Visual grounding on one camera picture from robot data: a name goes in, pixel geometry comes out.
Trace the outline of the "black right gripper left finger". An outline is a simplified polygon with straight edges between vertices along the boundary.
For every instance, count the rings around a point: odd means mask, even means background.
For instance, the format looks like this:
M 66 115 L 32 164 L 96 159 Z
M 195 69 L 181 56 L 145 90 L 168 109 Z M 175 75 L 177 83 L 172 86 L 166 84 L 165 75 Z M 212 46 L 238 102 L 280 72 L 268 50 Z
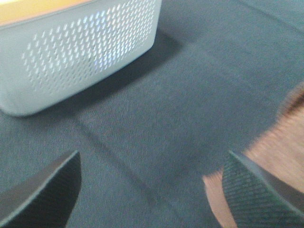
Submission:
M 0 195 L 2 228 L 64 228 L 81 190 L 81 156 L 61 155 Z

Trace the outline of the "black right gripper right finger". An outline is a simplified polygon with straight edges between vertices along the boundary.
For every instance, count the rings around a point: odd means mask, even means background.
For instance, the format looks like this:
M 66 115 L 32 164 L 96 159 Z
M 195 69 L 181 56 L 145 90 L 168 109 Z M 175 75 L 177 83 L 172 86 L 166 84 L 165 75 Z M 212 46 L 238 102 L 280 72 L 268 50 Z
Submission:
M 304 195 L 241 153 L 229 152 L 222 186 L 239 228 L 302 228 Z

